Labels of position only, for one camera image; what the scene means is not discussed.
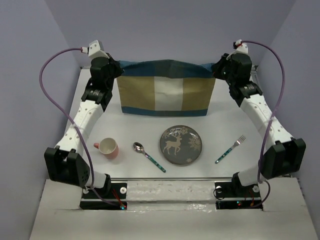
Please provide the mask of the blue and tan cloth placemat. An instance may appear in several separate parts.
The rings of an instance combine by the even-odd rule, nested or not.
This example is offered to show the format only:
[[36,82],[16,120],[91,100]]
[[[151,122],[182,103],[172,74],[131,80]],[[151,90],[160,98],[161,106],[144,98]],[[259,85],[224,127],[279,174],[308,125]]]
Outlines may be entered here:
[[206,116],[215,86],[212,64],[163,59],[120,61],[121,110],[152,117]]

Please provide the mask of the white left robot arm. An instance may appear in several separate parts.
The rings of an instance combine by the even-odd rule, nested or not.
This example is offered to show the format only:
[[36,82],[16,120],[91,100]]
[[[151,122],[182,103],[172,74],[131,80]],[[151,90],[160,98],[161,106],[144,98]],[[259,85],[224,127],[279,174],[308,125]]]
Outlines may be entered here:
[[44,152],[50,180],[88,188],[98,198],[111,191],[111,177],[94,170],[86,142],[113,96],[114,80],[123,70],[109,53],[90,53],[90,78],[81,97],[75,117],[71,117],[49,94],[45,96],[67,117],[70,126],[55,145]]

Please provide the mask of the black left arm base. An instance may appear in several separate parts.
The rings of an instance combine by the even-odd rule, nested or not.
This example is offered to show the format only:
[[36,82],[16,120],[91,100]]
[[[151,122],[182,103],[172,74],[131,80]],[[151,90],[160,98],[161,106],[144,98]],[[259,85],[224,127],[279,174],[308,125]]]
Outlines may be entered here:
[[83,190],[79,208],[82,210],[125,211],[128,205],[127,190],[127,183],[120,181],[111,182],[109,192],[95,189],[98,196],[92,190]]

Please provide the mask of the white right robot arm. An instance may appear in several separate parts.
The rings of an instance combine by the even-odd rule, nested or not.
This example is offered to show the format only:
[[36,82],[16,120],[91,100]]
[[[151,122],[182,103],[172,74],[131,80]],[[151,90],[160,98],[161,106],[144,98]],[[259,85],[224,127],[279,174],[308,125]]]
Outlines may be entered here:
[[273,116],[262,90],[250,80],[252,61],[244,53],[224,53],[212,67],[214,78],[226,81],[229,94],[247,114],[262,137],[262,158],[246,170],[236,172],[228,188],[242,196],[259,180],[270,180],[300,170],[306,143],[293,137]]

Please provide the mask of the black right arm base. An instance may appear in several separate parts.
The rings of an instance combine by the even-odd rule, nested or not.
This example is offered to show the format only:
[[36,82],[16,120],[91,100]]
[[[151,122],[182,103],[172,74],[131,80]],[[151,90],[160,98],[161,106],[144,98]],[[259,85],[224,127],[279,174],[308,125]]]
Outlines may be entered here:
[[231,181],[216,181],[213,196],[217,210],[261,209],[262,197],[257,184],[234,186]]

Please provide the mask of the pink mug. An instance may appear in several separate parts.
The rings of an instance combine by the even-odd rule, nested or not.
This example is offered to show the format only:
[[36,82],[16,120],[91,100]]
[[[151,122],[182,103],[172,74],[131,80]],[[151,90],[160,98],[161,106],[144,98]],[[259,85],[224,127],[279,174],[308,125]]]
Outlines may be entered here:
[[94,143],[93,146],[109,160],[115,159],[119,154],[119,146],[117,142],[110,137]]

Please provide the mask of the grey reindeer plate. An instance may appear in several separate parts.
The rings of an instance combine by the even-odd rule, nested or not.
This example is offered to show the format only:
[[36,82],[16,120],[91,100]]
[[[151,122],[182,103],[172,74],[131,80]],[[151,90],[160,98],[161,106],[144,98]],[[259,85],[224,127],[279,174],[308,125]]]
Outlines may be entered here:
[[200,135],[193,128],[175,125],[162,133],[159,148],[171,164],[188,166],[200,157],[203,144]]

